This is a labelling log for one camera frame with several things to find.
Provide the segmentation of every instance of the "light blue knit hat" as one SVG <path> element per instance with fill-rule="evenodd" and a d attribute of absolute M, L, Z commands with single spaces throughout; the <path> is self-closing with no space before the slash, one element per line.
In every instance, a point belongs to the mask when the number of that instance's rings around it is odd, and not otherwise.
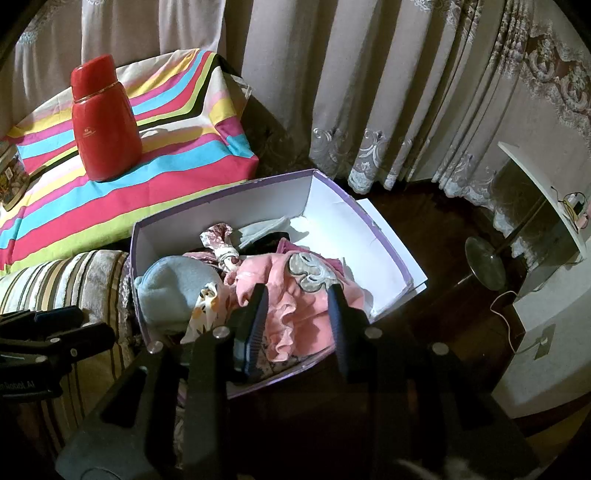
<path fill-rule="evenodd" d="M 146 323 L 163 333 L 180 333 L 187 329 L 201 289 L 210 282 L 223 283 L 213 267 L 175 255 L 153 263 L 134 286 Z"/>

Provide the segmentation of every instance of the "metal screw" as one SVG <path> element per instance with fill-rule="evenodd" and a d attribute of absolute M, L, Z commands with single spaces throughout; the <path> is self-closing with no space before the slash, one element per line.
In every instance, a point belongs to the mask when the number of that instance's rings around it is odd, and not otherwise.
<path fill-rule="evenodd" d="M 228 335 L 230 335 L 230 329 L 228 327 L 226 327 L 225 325 L 222 325 L 221 327 L 215 327 L 213 329 L 213 336 L 215 338 L 217 338 L 218 340 L 220 338 L 225 338 Z"/>
<path fill-rule="evenodd" d="M 449 353 L 449 347 L 445 343 L 437 342 L 431 345 L 431 350 L 435 355 L 447 355 Z"/>
<path fill-rule="evenodd" d="M 158 353 L 164 348 L 164 344 L 160 340 L 156 340 L 148 345 L 148 352 L 151 354 Z"/>
<path fill-rule="evenodd" d="M 370 340 L 377 340 L 382 336 L 382 330 L 377 327 L 367 327 L 365 329 L 365 336 Z"/>

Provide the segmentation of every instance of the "red thermos bottle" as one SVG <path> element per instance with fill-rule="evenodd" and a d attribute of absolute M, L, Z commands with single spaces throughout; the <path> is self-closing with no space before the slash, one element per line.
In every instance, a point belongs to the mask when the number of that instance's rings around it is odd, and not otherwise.
<path fill-rule="evenodd" d="M 80 158 L 91 180 L 126 172 L 142 154 L 138 126 L 111 55 L 72 71 L 72 123 Z"/>

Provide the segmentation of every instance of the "wall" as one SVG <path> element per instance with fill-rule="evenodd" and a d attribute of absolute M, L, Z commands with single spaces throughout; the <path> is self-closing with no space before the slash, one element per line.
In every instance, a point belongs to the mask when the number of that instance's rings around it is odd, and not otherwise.
<path fill-rule="evenodd" d="M 544 411 L 591 391 L 591 260 L 559 268 L 538 292 L 518 300 L 515 310 L 526 334 L 493 392 L 509 416 Z M 553 323 L 550 351 L 535 360 L 537 339 Z"/>

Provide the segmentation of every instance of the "beige curtain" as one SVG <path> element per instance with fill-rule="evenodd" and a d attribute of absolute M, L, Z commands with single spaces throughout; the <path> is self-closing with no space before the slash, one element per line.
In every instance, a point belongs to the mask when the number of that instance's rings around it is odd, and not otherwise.
<path fill-rule="evenodd" d="M 449 107 L 482 8 L 482 0 L 228 0 L 228 60 L 260 102 L 244 123 L 262 174 L 311 161 L 359 193 L 375 181 L 392 188 Z"/>
<path fill-rule="evenodd" d="M 508 1 L 495 47 L 449 127 L 437 132 L 417 176 L 432 177 L 448 196 L 493 213 L 508 235 L 540 197 L 498 148 L 518 145 L 561 194 L 591 195 L 591 54 L 552 0 Z M 556 214 L 548 208 L 514 244 L 530 269 L 548 254 Z M 587 238 L 590 229 L 582 231 Z"/>
<path fill-rule="evenodd" d="M 184 48 L 217 51 L 225 0 L 47 0 L 0 71 L 0 135 L 70 86 L 98 55 L 115 63 Z"/>
<path fill-rule="evenodd" d="M 507 235 L 540 192 L 504 141 L 591 193 L 591 60 L 553 0 L 227 0 L 225 19 L 261 176 L 316 166 L 358 193 L 432 179 Z M 530 268 L 556 230 L 538 217 L 514 243 Z"/>

